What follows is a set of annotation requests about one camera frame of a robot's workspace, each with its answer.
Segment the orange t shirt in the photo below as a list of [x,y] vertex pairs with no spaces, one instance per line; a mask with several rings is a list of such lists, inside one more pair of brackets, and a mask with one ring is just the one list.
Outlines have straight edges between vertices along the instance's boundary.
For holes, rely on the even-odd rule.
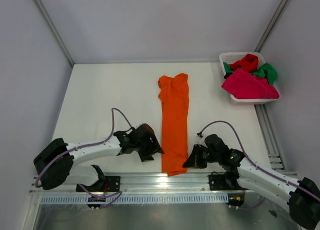
[[184,174],[183,164],[188,159],[188,75],[162,76],[158,80],[161,101],[161,170],[169,177]]

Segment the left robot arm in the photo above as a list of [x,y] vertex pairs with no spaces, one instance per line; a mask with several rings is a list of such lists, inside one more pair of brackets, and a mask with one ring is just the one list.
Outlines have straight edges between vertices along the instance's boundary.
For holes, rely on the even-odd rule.
[[165,140],[156,138],[152,127],[146,123],[128,130],[112,130],[101,140],[85,143],[67,143],[63,138],[52,140],[33,160],[38,174],[36,188],[52,190],[63,184],[76,184],[82,191],[99,191],[107,180],[98,165],[83,166],[83,163],[102,157],[117,157],[136,152],[141,162],[154,160],[161,154],[162,171],[170,176],[184,173],[183,163],[188,158],[182,137]]

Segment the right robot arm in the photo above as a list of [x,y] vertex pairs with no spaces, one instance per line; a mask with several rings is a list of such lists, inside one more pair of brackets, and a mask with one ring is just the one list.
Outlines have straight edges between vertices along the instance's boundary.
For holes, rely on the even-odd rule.
[[313,180],[299,180],[269,169],[243,151],[229,148],[216,134],[203,138],[194,150],[197,167],[217,163],[224,169],[222,179],[228,188],[252,190],[273,201],[306,230],[314,230],[320,222],[320,189]]

